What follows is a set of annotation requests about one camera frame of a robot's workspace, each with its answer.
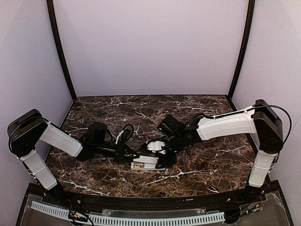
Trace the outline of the white battery cover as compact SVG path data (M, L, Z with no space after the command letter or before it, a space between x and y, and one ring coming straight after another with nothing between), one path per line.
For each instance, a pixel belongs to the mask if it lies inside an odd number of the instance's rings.
M133 162L140 162L140 163L147 163L147 164L154 164L156 165L158 161L158 157L151 157L140 155L138 158L134 158Z

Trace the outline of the white remote control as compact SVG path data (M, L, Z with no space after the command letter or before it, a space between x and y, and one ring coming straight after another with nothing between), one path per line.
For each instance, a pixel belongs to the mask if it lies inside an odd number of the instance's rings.
M146 162L133 161L131 162L131 170L156 170L157 161L157 159Z

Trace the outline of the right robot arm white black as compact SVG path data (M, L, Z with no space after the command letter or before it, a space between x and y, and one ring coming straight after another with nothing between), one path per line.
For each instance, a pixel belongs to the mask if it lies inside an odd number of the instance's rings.
M283 136L283 123L274 111L275 108L275 105L258 99L253 106L245 109L216 116L200 114L187 123L167 115L157 127L168 139L157 150L155 167L161 169L174 166L177 153L196 143L229 135L257 134L259 150L248 178L248 186L260 188L288 139Z

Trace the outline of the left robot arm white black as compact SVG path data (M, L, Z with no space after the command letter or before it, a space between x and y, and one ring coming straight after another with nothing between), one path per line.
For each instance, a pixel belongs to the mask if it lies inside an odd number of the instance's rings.
M46 189L60 189L61 185L45 161L36 151L36 144L47 143L69 156L87 161L96 153L111 157L117 161L131 161L139 158L139 154L127 145L134 132L134 127L127 124L116 139L106 141L111 136L108 127L102 122L89 125L87 132L80 138L74 138L66 131L51 123L41 113L32 109L8 125L8 146L14 155L23 162L26 168Z

